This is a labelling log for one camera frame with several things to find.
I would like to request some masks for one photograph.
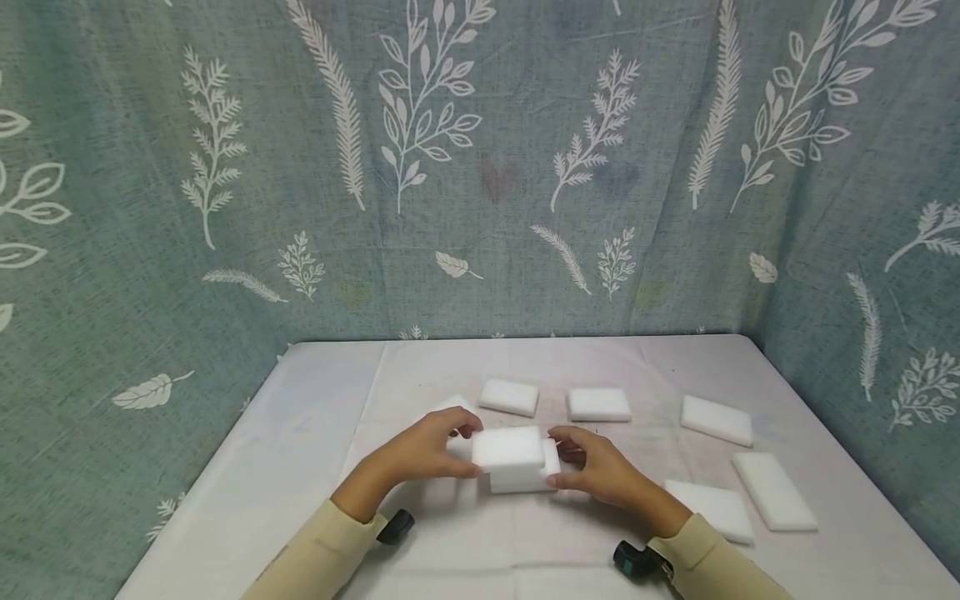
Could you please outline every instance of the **fabric backdrop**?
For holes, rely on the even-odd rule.
[[[957,31],[0,3],[0,595],[110,597],[287,344],[396,337],[748,334],[960,573]]]

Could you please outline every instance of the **white foam block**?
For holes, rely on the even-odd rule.
[[[617,388],[570,390],[566,394],[566,411],[570,420],[630,420],[627,395]]]
[[[684,396],[680,425],[748,448],[754,445],[749,414],[696,396]]]
[[[817,531],[817,517],[769,452],[740,452],[733,466],[770,531]]]
[[[537,386],[488,379],[480,393],[480,406],[523,417],[533,417],[537,412]]]
[[[489,473],[538,470],[546,463],[540,439],[536,425],[484,429],[473,434],[472,460]]]
[[[754,526],[737,492],[667,479],[663,487],[694,513],[700,513],[727,540],[753,544]]]
[[[543,457],[542,468],[531,468],[518,472],[499,471],[490,474],[490,490],[493,493],[552,492],[546,485],[546,478],[560,472],[560,454],[553,440],[541,440]]]

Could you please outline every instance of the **right hand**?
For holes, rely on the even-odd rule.
[[[637,495],[655,485],[603,436],[572,425],[554,427],[547,433],[557,441],[562,461],[583,468],[579,472],[550,475],[546,481],[551,488],[579,490],[601,502],[631,509]]]

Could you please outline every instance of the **leaf print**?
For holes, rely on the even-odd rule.
[[[777,282],[777,267],[763,256],[750,252],[750,268],[760,283]]]
[[[114,396],[113,403],[120,408],[134,410],[162,406],[163,404],[167,403],[167,400],[170,399],[170,390],[173,387],[174,382],[182,381],[193,373],[194,372],[191,371],[186,375],[177,377],[176,379],[171,379],[170,375],[161,373],[153,379],[149,379],[140,385],[135,385],[129,388],[126,392],[122,392]]]
[[[223,208],[233,196],[227,190],[221,190],[213,196],[211,193],[214,188],[222,187],[240,177],[239,170],[233,167],[224,168],[221,161],[223,158],[247,153],[246,144],[233,141],[241,127],[241,124],[234,120],[240,112],[240,101],[227,96],[223,90],[229,75],[227,66],[220,62],[220,59],[212,60],[204,69],[200,57],[190,46],[183,49],[183,57],[187,66],[186,70],[180,73],[183,86],[191,96],[200,96],[203,100],[201,103],[196,98],[190,98],[187,104],[190,112],[209,128],[209,132],[194,128],[193,137],[210,161],[207,164],[205,158],[197,153],[190,153],[194,176],[191,180],[180,182],[180,191],[200,210],[204,220],[204,239],[211,250],[216,250],[210,239],[209,216],[211,212]]]
[[[400,339],[401,340],[429,340],[430,337],[425,333],[423,333],[422,331],[420,331],[420,328],[418,326],[414,325],[409,332],[400,331]]]
[[[860,386],[863,387],[867,401],[873,402],[870,391],[874,387],[876,361],[880,357],[880,342],[883,340],[880,311],[877,310],[876,300],[871,296],[861,276],[856,273],[847,273],[847,281],[853,288],[853,293],[856,294],[856,301],[860,304],[863,322],[866,325],[863,330],[863,357],[860,359]]]
[[[156,505],[156,515],[160,517],[160,521],[151,527],[150,531],[147,532],[147,541],[152,542],[156,540],[156,537],[160,535],[160,532],[163,531],[163,528],[166,527],[168,522],[170,522],[170,517],[174,515],[174,513],[180,507],[180,504],[183,503],[183,499],[185,497],[186,493],[181,492],[176,499],[168,498],[166,500],[161,500],[160,503]]]
[[[917,230],[919,231],[917,237],[894,252],[887,260],[883,271],[889,272],[901,256],[917,246],[926,246],[928,250],[941,252],[947,256],[960,256],[960,239],[941,236],[948,229],[956,228],[960,228],[960,200],[956,204],[946,207],[941,206],[937,201],[928,203],[924,206],[920,221],[917,223]]]
[[[482,279],[482,277],[470,270],[470,266],[467,264],[466,260],[454,258],[453,256],[444,254],[443,252],[434,252],[434,255],[437,258],[437,264],[440,265],[440,268],[444,270],[444,273],[453,277],[454,279],[467,273],[478,279]]]
[[[570,276],[573,277],[573,282],[581,290],[587,292],[588,295],[593,296],[587,288],[587,279],[584,277],[583,269],[580,268],[580,263],[577,262],[577,256],[567,243],[562,240],[559,235],[542,225],[533,225],[530,226],[530,229],[532,229],[536,235],[546,240],[550,246],[557,249],[564,263],[566,263],[566,269],[570,271]]]
[[[733,0],[720,2],[720,41],[717,48],[717,91],[710,105],[707,128],[700,136],[700,146],[696,157],[690,165],[690,177],[687,190],[693,196],[693,209],[698,206],[698,198],[704,187],[710,171],[713,169],[713,160],[720,151],[727,126],[733,119],[736,111],[736,97],[740,89],[740,40],[736,30],[736,11]],[[779,67],[787,74],[786,67]]]
[[[586,183],[593,178],[590,168],[606,164],[607,156],[594,152],[597,147],[620,146],[623,135],[616,130],[626,125],[630,118],[627,111],[636,104],[636,95],[630,92],[630,84],[636,79],[640,66],[631,60],[623,67],[619,49],[613,50],[608,60],[608,68],[600,69],[597,86],[600,91],[593,94],[593,107],[600,116],[597,124],[592,116],[584,119],[587,146],[584,147],[580,134],[574,133],[570,140],[570,150],[564,155],[556,153],[553,157],[554,172],[558,182],[550,199],[550,212],[556,212],[557,197],[565,185]]]
[[[353,97],[353,87],[337,53],[330,47],[329,40],[313,20],[310,11],[300,0],[287,0],[287,8],[333,95],[333,118],[337,124],[337,148],[340,150],[344,186],[360,205],[360,210],[366,211],[363,204],[363,167],[360,164],[360,114]]]
[[[317,261],[313,254],[306,251],[306,245],[306,231],[294,234],[294,243],[288,244],[286,250],[277,251],[283,260],[276,265],[283,270],[283,276],[290,285],[312,302],[313,293],[317,291],[313,284],[319,283],[326,271],[323,263],[315,264]]]
[[[634,274],[635,262],[627,262],[630,256],[630,240],[634,239],[634,228],[624,229],[621,237],[614,237],[613,242],[604,240],[604,251],[598,252],[600,257],[600,277],[603,286],[607,288],[608,300],[613,300],[613,292],[620,289],[620,281],[626,281],[627,276]]]
[[[914,417],[930,424],[934,420],[946,423],[956,415],[956,409],[947,404],[947,399],[957,398],[954,390],[960,387],[952,377],[960,377],[960,365],[949,352],[938,357],[937,349],[931,348],[922,359],[911,358],[900,376],[897,399],[890,400],[894,417],[887,433],[897,425],[912,426]]]
[[[845,107],[859,102],[855,84],[873,72],[871,67],[848,68],[847,54],[858,47],[876,48],[893,41],[897,35],[888,28],[916,27],[936,16],[928,6],[940,0],[896,0],[890,14],[883,21],[872,24],[879,9],[879,0],[856,1],[844,15],[843,0],[833,0],[824,17],[820,32],[809,47],[797,32],[790,32],[788,45],[791,66],[778,66],[773,77],[764,86],[766,102],[756,114],[754,142],[756,148],[741,151],[744,161],[743,181],[733,198],[730,212],[743,193],[758,185],[766,185],[774,179],[773,173],[759,176],[757,166],[774,151],[780,152],[790,163],[803,167],[809,157],[819,162],[823,157],[822,147],[835,144],[851,132],[837,126],[823,126],[824,110],[807,124],[800,124],[798,115],[823,104],[823,96],[835,107]]]
[[[492,0],[465,0],[463,20],[454,27],[457,11],[452,1],[434,0],[431,19],[420,17],[419,0],[407,0],[406,49],[391,36],[380,36],[387,55],[401,67],[400,72],[392,68],[381,70],[378,85],[385,105],[383,128],[393,145],[393,148],[381,146],[380,152],[396,173],[397,214],[403,190],[426,181],[426,173],[419,172],[419,165],[413,171],[407,166],[411,153],[420,151],[437,162],[447,162],[451,160],[450,154],[436,145],[444,136],[458,148],[473,145],[465,132],[475,129],[482,117],[462,114],[451,124],[454,106],[449,102],[434,126],[433,111],[424,103],[440,87],[456,97],[469,96],[475,91],[464,79],[473,68],[473,61],[456,63],[448,54],[454,44],[469,44],[476,38],[477,32],[470,26],[482,25],[493,18],[496,11],[491,4]],[[434,35],[428,36],[431,22]],[[431,49],[430,37],[435,39],[435,49]]]
[[[269,287],[263,281],[243,271],[236,269],[215,269],[204,275],[204,281],[217,281],[220,283],[239,283],[248,290],[257,294],[267,302],[286,302],[279,294]]]
[[[13,305],[12,304],[0,304],[0,331],[3,331],[7,328],[7,325],[10,324],[10,320],[13,318]]]

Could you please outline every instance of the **tabletop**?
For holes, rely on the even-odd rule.
[[[738,546],[795,597],[960,597],[960,585],[753,343],[737,335],[306,343],[256,394],[117,598],[239,598],[341,478],[370,451],[491,377],[533,383],[532,419],[480,409],[487,427],[567,422],[571,387],[622,388],[629,423],[591,423],[651,479],[740,492],[756,532]],[[754,450],[776,454],[819,520],[766,529],[733,468],[744,448],[679,426],[684,394],[754,418]],[[611,556],[642,547],[637,524],[578,492],[491,495],[489,483],[407,484],[382,509],[417,525],[374,548],[341,596],[606,600],[671,598]]]

